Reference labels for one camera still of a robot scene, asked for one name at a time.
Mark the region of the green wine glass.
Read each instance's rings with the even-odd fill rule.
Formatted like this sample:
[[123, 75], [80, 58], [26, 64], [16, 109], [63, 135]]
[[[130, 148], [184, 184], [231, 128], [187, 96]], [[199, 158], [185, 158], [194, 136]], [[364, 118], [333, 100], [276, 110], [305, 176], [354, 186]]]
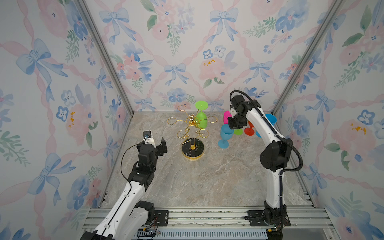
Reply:
[[204, 113], [204, 110], [206, 110], [209, 107], [209, 104], [205, 101], [198, 101], [195, 103], [195, 107], [198, 110], [196, 114], [197, 126], [200, 129], [205, 129], [207, 127], [208, 121], [207, 121], [207, 115]]
[[243, 130], [242, 129], [236, 129], [236, 130], [234, 130], [234, 134], [237, 136], [240, 136], [243, 134]]

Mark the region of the pink wine glass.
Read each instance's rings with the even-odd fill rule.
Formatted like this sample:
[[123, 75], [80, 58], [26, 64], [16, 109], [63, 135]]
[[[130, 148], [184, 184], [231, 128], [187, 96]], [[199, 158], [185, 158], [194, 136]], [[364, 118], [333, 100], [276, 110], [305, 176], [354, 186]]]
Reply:
[[229, 117], [232, 117], [231, 112], [230, 111], [224, 112], [224, 115], [223, 115], [223, 123], [224, 124], [228, 124], [228, 118]]

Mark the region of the red wine glass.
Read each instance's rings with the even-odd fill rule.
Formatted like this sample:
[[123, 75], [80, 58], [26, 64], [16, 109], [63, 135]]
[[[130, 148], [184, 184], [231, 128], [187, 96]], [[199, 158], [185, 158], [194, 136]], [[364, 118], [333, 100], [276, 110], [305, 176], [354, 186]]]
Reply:
[[244, 133], [248, 136], [255, 134], [254, 125], [250, 121], [248, 121], [248, 126], [244, 129]]

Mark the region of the blue wine glass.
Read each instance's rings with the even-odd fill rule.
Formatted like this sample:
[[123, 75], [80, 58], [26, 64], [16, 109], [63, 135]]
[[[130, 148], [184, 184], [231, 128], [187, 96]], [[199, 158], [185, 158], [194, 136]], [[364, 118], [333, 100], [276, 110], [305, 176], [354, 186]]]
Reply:
[[266, 117], [269, 120], [269, 122], [272, 124], [272, 126], [274, 126], [276, 124], [277, 118], [274, 115], [266, 114]]
[[229, 142], [234, 135], [234, 130], [230, 128], [228, 124], [224, 124], [221, 127], [221, 140], [218, 142], [218, 146], [222, 149], [227, 149], [229, 147]]

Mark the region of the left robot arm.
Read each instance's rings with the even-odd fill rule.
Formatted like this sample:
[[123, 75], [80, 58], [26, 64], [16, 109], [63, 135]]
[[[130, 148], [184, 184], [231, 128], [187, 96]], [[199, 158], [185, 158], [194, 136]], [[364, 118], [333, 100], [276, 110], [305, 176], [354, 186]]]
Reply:
[[143, 132], [143, 137], [137, 145], [138, 161], [121, 196], [93, 232], [83, 233], [82, 240], [132, 240], [140, 227], [155, 222], [154, 204], [141, 198], [155, 177], [158, 157], [168, 149], [164, 139], [155, 144], [151, 131]]

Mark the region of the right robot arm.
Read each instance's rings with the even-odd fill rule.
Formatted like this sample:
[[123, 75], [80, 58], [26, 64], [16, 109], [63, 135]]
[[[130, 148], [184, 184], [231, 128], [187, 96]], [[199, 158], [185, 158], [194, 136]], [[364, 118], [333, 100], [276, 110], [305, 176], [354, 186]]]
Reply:
[[260, 162], [266, 170], [267, 195], [263, 220], [269, 226], [282, 229], [287, 224], [286, 205], [284, 202], [284, 184], [281, 171], [287, 167], [292, 148], [268, 120], [257, 100], [242, 91], [230, 93], [229, 127], [233, 130], [242, 129], [251, 123], [261, 136], [265, 149], [260, 154]]

